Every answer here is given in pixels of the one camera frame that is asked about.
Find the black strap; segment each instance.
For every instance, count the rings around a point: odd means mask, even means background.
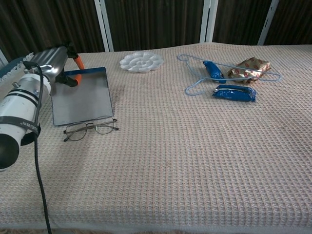
[[[41,131],[41,127],[40,127],[40,125],[38,125],[38,133],[39,134],[40,134],[40,131]],[[25,134],[23,139],[20,141],[20,145],[21,146],[28,145],[28,144],[34,142],[34,140],[35,140],[35,133],[34,132],[27,133],[27,134]]]
[[[1,116],[0,123],[7,123],[7,124],[19,126],[26,130],[30,130],[34,132],[37,136],[39,136],[38,126],[35,123],[28,121],[26,119],[14,117],[14,116]]]
[[[26,95],[24,95],[24,94],[19,94],[19,93],[8,93],[8,94],[6,95],[6,97],[7,97],[7,96],[18,96],[18,97],[25,98],[25,99],[31,101],[31,102],[37,107],[37,103],[36,103],[33,99],[31,99],[30,97],[28,97],[28,96],[26,96]]]
[[[26,93],[30,96],[32,96],[34,99],[36,99],[38,101],[38,97],[36,95],[34,95],[33,93],[27,91],[27,90],[24,90],[24,89],[12,89],[9,93],[11,92],[21,92],[21,93]]]

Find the snack wrapper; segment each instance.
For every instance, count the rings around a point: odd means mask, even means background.
[[[206,70],[210,74],[211,78],[218,79],[217,81],[220,84],[226,83],[226,80],[222,80],[222,79],[224,79],[224,76],[223,76],[222,72],[220,71],[220,69],[217,67],[217,65],[215,65],[211,61],[203,61],[203,64],[205,65]]]
[[[233,68],[229,70],[228,71],[229,78],[248,78],[242,80],[234,80],[235,82],[243,82],[243,83],[255,82],[263,75],[263,72],[266,72],[271,69],[269,62],[257,59],[255,57],[252,57],[250,59],[241,62],[240,64],[237,65],[237,67],[241,67],[242,69]]]
[[[214,90],[215,98],[233,101],[255,101],[257,91],[251,87],[221,84]]]

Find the beige blanket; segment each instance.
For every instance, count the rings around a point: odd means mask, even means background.
[[[122,71],[129,52],[81,54],[105,66],[119,131],[63,142],[51,101],[40,113],[39,164],[53,228],[107,232],[311,233],[312,46],[195,44],[153,50],[164,64]],[[256,103],[187,96],[181,53],[227,64],[270,61]],[[202,67],[194,62],[195,68]],[[68,60],[65,70],[77,69]],[[4,81],[1,97],[12,81]],[[0,228],[44,228],[33,145],[0,174]]]

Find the eyeglasses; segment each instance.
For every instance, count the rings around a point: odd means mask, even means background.
[[[67,138],[64,141],[72,140],[77,141],[84,138],[88,129],[95,129],[99,134],[108,134],[113,130],[119,130],[119,128],[114,127],[114,123],[117,122],[117,119],[109,116],[101,116],[95,119],[91,123],[78,122],[70,124],[64,130],[64,134],[67,135]]]

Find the white metal bar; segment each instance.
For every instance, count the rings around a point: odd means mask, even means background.
[[[267,18],[264,21],[262,32],[261,32],[261,35],[259,37],[258,45],[263,45],[265,42],[265,39],[267,38],[267,34],[268,34],[269,28],[271,26],[271,23],[272,23],[278,2],[279,2],[279,0],[272,0],[272,2],[271,2],[271,5],[270,5],[269,10],[268,10]]]
[[[203,17],[201,18],[199,43],[205,42],[210,3],[211,3],[211,0],[204,0]]]
[[[104,21],[103,21],[103,16],[102,16],[99,0],[94,0],[94,4],[95,4],[96,10],[97,10],[97,19],[98,19],[99,27],[100,27],[101,34],[102,34],[102,40],[103,40],[104,48],[105,48],[106,52],[109,52],[109,46],[108,46],[108,41],[107,41],[107,37],[106,37],[106,31],[105,31],[105,26],[104,26]]]
[[[109,27],[108,17],[107,17],[105,0],[99,0],[99,4],[101,6],[101,11],[102,11],[102,15],[103,15],[103,20],[104,20],[104,25],[105,25],[105,31],[106,31],[106,37],[107,37],[107,41],[108,41],[109,51],[112,52],[112,51],[114,51],[114,47],[113,47],[113,40],[112,40],[111,30],[110,30],[110,27]]]
[[[7,65],[9,62],[6,59],[6,57],[4,56],[2,50],[0,49],[0,68],[4,67],[5,65]]]
[[[206,32],[206,42],[212,42],[215,30],[215,17],[218,9],[218,0],[211,0],[209,18],[208,18],[208,26]]]

